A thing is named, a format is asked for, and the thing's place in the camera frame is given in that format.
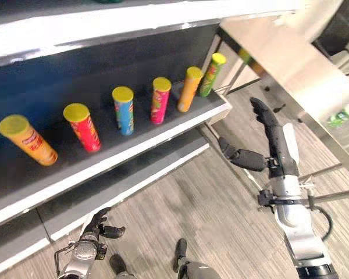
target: blue pringles can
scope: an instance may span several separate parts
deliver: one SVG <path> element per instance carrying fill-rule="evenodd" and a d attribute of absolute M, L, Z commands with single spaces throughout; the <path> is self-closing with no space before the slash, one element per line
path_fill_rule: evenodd
<path fill-rule="evenodd" d="M 117 127 L 122 135 L 133 133 L 133 91 L 126 86 L 116 87 L 112 91 Z"/>

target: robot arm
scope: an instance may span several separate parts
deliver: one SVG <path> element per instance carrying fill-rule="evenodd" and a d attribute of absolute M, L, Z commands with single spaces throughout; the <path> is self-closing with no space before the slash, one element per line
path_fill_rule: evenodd
<path fill-rule="evenodd" d="M 120 238 L 125 227 L 116 228 L 104 226 L 103 222 L 107 220 L 104 217 L 111 208 L 104 208 L 97 212 L 91 222 L 86 226 L 79 241 L 72 242 L 69 246 L 62 248 L 54 253 L 56 272 L 58 279 L 87 279 L 95 260 L 103 260 L 106 255 L 107 245 L 99 243 L 99 236 L 107 238 Z M 72 249 L 70 262 L 59 271 L 59 254 L 63 251 Z"/>
<path fill-rule="evenodd" d="M 270 157 L 232 147 L 224 138 L 219 144 L 225 157 L 236 166 L 262 171 L 269 168 L 272 191 L 262 190 L 258 202 L 272 208 L 275 219 L 285 234 L 285 242 L 300 279 L 338 279 L 323 241 L 312 229 L 310 212 L 301 199 L 296 160 L 291 156 L 283 127 L 273 112 L 259 99 L 251 98 L 257 120 L 265 127 Z"/>

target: pink pringles can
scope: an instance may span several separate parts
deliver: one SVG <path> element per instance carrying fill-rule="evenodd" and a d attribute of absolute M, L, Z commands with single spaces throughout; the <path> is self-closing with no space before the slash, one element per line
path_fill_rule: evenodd
<path fill-rule="evenodd" d="M 162 124 L 172 83 L 165 77 L 157 77 L 152 82 L 152 86 L 151 122 L 154 124 Z"/>

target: white shelf edge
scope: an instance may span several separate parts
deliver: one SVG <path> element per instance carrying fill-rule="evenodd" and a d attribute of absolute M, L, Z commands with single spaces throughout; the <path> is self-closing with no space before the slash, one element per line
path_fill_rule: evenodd
<path fill-rule="evenodd" d="M 165 176 L 168 172 L 174 170 L 175 168 L 181 166 L 186 161 L 188 161 L 188 160 L 192 159 L 193 157 L 199 155 L 200 153 L 202 153 L 207 148 L 209 148 L 209 143 L 206 143 L 202 147 L 200 147 L 200 148 L 194 150 L 193 152 L 189 153 L 188 155 L 180 158 L 179 160 L 175 161 L 174 163 L 170 164 L 169 166 L 165 167 L 164 169 L 160 170 L 159 172 L 155 173 L 154 175 L 146 178 L 144 181 L 141 181 L 140 183 L 138 183 L 135 186 L 131 187 L 127 191 L 122 192 L 121 194 L 119 194 L 118 196 L 114 197 L 110 201 L 108 201 L 108 202 L 104 203 L 103 205 L 99 206 L 98 208 L 94 209 L 91 213 L 89 213 L 89 214 L 87 214 L 87 215 L 77 219 L 76 221 L 72 222 L 71 224 L 67 225 L 66 227 L 62 228 L 61 230 L 55 232 L 54 234 L 51 235 L 51 239 L 53 241 L 56 241 L 57 239 L 60 239 L 64 235 L 66 235 L 66 234 L 70 233 L 72 230 L 76 229 L 77 227 L 80 227 L 83 224 L 85 225 L 85 223 L 90 221 L 92 216 L 96 212 L 98 212 L 99 210 L 101 210 L 103 208 L 107 208 L 109 206 L 116 205 L 116 204 L 122 202 L 128 196 L 134 194 L 138 190 L 140 190 L 143 187 L 145 187 L 146 185 L 154 182 L 155 180 L 161 178 L 162 176 Z"/>
<path fill-rule="evenodd" d="M 229 103 L 224 103 L 217 108 L 211 109 L 202 115 L 199 115 L 191 120 L 188 120 L 164 133 L 157 135 L 156 137 L 150 138 L 147 141 L 144 141 L 136 146 L 133 146 L 119 154 L 111 156 L 103 161 L 100 161 L 97 164 L 94 164 L 68 178 L 61 180 L 57 183 L 47 186 L 46 188 L 27 196 L 24 199 L 21 199 L 11 205 L 6 206 L 3 209 L 0 209 L 0 224 L 5 220 L 8 220 L 19 213 L 26 213 L 29 209 L 39 204 L 39 201 L 46 201 L 51 197 L 71 188 L 72 186 L 85 181 L 86 179 L 95 176 L 125 160 L 136 156 L 139 153 L 146 151 L 160 143 L 163 143 L 167 140 L 172 139 L 176 135 L 181 134 L 189 130 L 192 127 L 199 125 L 200 123 L 210 119 L 211 117 L 218 115 L 219 113 L 224 112 L 225 110 L 231 109 Z"/>
<path fill-rule="evenodd" d="M 16 263 L 19 263 L 20 261 L 24 260 L 25 258 L 31 256 L 32 254 L 36 253 L 37 251 L 41 250 L 42 248 L 48 246 L 50 242 L 43 238 L 36 242 L 35 244 L 29 246 L 27 249 L 19 252 L 18 254 L 6 259 L 4 262 L 0 263 L 0 273 L 7 270 L 8 268 L 12 267 Z"/>
<path fill-rule="evenodd" d="M 208 0 L 32 17 L 0 24 L 0 58 L 11 56 L 9 63 L 14 63 L 82 48 L 81 41 L 92 38 L 177 24 L 186 29 L 204 20 L 281 15 L 303 7 L 303 0 Z M 15 57 L 26 52 L 32 53 Z"/>

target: red pringles can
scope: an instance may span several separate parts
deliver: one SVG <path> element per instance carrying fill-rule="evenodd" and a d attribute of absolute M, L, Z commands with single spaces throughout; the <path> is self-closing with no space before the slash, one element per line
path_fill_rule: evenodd
<path fill-rule="evenodd" d="M 101 142 L 99 141 L 91 114 L 86 105 L 82 103 L 71 103 L 63 110 L 63 116 L 70 123 L 87 152 L 99 151 Z"/>
<path fill-rule="evenodd" d="M 167 109 L 169 90 L 172 84 L 165 77 L 157 77 L 152 82 L 152 86 L 151 122 L 162 124 Z"/>

